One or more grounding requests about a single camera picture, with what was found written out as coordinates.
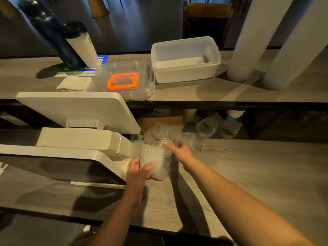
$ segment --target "orange handle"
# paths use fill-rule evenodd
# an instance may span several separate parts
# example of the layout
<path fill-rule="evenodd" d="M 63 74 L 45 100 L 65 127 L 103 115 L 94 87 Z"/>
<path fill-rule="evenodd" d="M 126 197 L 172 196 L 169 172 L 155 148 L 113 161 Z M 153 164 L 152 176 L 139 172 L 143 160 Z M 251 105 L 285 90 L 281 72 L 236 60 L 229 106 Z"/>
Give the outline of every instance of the orange handle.
<path fill-rule="evenodd" d="M 115 78 L 119 78 L 119 77 L 130 77 L 132 83 L 127 85 L 113 85 L 115 84 Z M 108 90 L 131 89 L 137 86 L 138 80 L 139 80 L 139 74 L 137 72 L 116 73 L 113 74 L 112 77 L 108 80 L 107 89 Z"/>

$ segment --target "dark blue water bottle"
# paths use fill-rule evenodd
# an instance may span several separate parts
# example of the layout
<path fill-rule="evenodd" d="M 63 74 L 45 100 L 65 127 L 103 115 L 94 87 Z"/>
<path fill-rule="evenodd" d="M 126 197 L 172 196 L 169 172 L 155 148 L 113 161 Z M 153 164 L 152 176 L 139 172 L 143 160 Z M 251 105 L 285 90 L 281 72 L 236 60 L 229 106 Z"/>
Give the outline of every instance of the dark blue water bottle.
<path fill-rule="evenodd" d="M 84 62 L 61 34 L 61 24 L 41 0 L 19 0 L 18 7 L 36 31 L 51 45 L 60 59 L 70 68 L 84 66 Z"/>

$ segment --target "black cup lid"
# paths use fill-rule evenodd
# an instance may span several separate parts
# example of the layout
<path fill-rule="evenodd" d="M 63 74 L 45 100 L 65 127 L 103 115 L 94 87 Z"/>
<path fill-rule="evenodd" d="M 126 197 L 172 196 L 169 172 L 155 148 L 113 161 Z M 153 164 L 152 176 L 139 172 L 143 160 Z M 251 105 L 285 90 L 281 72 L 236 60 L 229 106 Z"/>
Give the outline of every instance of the black cup lid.
<path fill-rule="evenodd" d="M 86 32 L 87 27 L 83 23 L 77 21 L 68 22 L 62 27 L 62 33 L 65 39 L 74 39 Z"/>

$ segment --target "hand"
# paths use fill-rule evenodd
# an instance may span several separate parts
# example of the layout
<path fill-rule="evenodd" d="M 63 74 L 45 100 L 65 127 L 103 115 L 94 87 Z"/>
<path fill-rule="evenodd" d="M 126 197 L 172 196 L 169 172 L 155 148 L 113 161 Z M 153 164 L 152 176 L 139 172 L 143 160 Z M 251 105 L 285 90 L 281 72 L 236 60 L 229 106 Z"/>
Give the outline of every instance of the hand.
<path fill-rule="evenodd" d="M 169 142 L 164 142 L 164 145 L 174 153 L 176 159 L 183 164 L 184 169 L 188 172 L 189 166 L 194 159 L 188 145 L 183 142 L 180 142 L 179 148 L 175 147 L 173 144 L 170 144 Z"/>
<path fill-rule="evenodd" d="M 134 203 L 140 204 L 146 179 L 149 179 L 152 176 L 149 171 L 154 168 L 155 162 L 152 161 L 144 165 L 142 169 L 139 169 L 139 162 L 140 157 L 130 161 L 129 170 L 126 176 L 126 187 L 124 195 Z"/>

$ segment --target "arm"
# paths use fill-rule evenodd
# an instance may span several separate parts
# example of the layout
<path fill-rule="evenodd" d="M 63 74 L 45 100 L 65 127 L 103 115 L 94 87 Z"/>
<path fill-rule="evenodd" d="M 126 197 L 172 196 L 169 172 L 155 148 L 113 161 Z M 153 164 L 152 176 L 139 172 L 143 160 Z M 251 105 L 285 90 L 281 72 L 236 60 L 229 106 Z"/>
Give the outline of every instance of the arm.
<path fill-rule="evenodd" d="M 216 216 L 240 246 L 313 246 L 263 202 L 195 159 L 186 144 L 165 143 L 194 178 Z"/>
<path fill-rule="evenodd" d="M 139 161 L 140 157 L 130 162 L 123 197 L 101 224 L 89 246 L 123 245 L 133 210 L 141 202 L 145 181 L 151 177 L 149 171 L 155 166 L 153 161 L 139 171 Z"/>

